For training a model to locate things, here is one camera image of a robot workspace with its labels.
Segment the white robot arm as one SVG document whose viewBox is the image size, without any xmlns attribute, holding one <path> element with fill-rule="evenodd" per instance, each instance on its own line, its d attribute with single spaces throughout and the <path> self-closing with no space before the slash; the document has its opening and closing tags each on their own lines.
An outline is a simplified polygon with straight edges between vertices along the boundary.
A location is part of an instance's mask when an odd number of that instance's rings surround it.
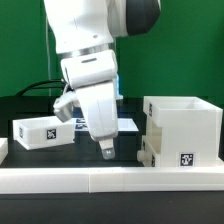
<svg viewBox="0 0 224 224">
<path fill-rule="evenodd" d="M 54 113 L 65 122 L 80 107 L 103 158 L 112 159 L 118 66 L 110 45 L 117 37 L 149 32 L 160 16 L 160 0 L 44 0 L 44 6 L 69 89 L 56 99 Z"/>
</svg>

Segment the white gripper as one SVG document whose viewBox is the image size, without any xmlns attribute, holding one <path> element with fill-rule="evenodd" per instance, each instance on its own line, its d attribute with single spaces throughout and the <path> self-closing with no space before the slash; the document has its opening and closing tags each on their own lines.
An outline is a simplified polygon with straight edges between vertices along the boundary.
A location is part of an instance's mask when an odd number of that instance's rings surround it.
<svg viewBox="0 0 224 224">
<path fill-rule="evenodd" d="M 61 67 L 64 78 L 77 95 L 91 137 L 100 141 L 103 158 L 113 159 L 112 138 L 118 133 L 114 51 L 63 59 Z"/>
</svg>

